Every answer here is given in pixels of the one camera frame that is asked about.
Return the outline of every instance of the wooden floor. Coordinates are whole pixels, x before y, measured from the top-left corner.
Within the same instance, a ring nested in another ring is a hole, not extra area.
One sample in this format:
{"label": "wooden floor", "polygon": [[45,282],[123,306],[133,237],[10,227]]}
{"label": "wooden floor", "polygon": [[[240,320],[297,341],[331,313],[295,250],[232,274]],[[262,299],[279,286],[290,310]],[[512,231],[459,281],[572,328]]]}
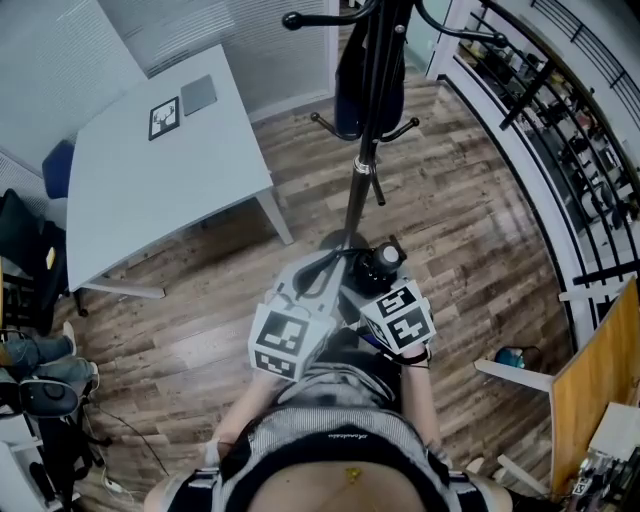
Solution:
{"label": "wooden floor", "polygon": [[[331,108],[322,113],[332,118]],[[380,148],[387,206],[372,194],[361,232],[372,244],[395,234],[435,312],[432,379],[444,444],[456,464],[506,453],[547,479],[546,395],[494,380],[472,362],[504,345],[537,345],[549,372],[568,360],[567,320],[534,216],[480,124],[447,86],[409,79],[413,129]],[[341,227],[357,144],[334,139],[308,115],[255,127],[296,242],[284,247],[251,201],[188,229],[114,272],[164,286],[162,300],[89,292],[90,316],[61,303],[80,353],[101,372],[96,400],[143,434],[169,471],[189,464],[251,378],[246,342],[256,304],[282,266]],[[188,201],[188,197],[176,198]],[[128,427],[90,409],[110,435],[108,474],[133,492],[110,496],[94,471],[78,485],[87,510],[139,509],[163,474]]]}

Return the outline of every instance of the black stand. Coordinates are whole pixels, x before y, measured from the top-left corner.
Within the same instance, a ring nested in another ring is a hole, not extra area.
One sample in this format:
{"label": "black stand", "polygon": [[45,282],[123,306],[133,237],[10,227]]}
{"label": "black stand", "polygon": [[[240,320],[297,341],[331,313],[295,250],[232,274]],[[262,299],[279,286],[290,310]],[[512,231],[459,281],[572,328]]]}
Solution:
{"label": "black stand", "polygon": [[[380,142],[390,142],[400,135],[418,126],[419,120],[412,118],[406,125],[389,135],[382,133],[382,119],[384,108],[389,99],[391,86],[400,69],[404,58],[403,47],[406,39],[407,26],[413,7],[420,16],[431,26],[448,35],[454,35],[470,40],[479,40],[504,47],[507,40],[504,35],[496,33],[470,32],[466,30],[452,30],[443,27],[429,16],[422,4],[422,0],[368,0],[355,14],[348,16],[305,16],[297,12],[286,14],[282,20],[289,30],[297,30],[303,26],[331,26],[350,25],[368,18],[367,45],[362,83],[362,98],[364,111],[364,130],[360,143],[360,152],[353,162],[353,174],[349,204],[345,219],[344,230],[332,242],[333,247],[349,249],[357,244],[358,224],[362,217],[370,185],[380,206],[386,201],[382,187],[378,180],[376,169],[376,150]],[[317,112],[311,114],[312,121],[318,122],[329,132],[344,140],[355,140],[355,137],[342,137],[322,119]]]}

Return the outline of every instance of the blue chair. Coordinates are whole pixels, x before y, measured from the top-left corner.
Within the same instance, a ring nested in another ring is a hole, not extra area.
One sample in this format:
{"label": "blue chair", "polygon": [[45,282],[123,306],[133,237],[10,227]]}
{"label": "blue chair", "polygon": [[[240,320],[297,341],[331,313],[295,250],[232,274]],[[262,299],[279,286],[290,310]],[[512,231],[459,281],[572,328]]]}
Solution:
{"label": "blue chair", "polygon": [[69,196],[69,178],[71,162],[73,162],[74,145],[68,140],[61,140],[42,162],[44,188],[50,199]]}

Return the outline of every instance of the gray pants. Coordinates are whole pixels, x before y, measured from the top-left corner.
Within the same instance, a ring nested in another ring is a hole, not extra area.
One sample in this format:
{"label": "gray pants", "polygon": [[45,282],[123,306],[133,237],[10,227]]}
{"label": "gray pants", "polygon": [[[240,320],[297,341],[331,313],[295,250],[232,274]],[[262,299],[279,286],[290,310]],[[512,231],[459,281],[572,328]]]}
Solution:
{"label": "gray pants", "polygon": [[68,384],[88,382],[93,377],[93,368],[85,359],[67,357],[72,350],[73,344],[65,336],[38,341],[10,339],[0,342],[0,367],[20,379],[35,375],[53,377]]}

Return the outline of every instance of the white table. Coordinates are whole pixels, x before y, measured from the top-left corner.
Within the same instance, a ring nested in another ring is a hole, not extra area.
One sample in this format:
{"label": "white table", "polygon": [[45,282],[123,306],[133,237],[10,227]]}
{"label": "white table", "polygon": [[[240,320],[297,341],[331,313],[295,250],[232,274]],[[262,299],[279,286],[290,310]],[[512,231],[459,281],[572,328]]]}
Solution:
{"label": "white table", "polygon": [[[211,75],[217,102],[149,141],[149,112]],[[78,134],[69,184],[69,287],[164,297],[102,274],[150,245],[256,197],[285,244],[293,240],[221,46],[136,86]]]}

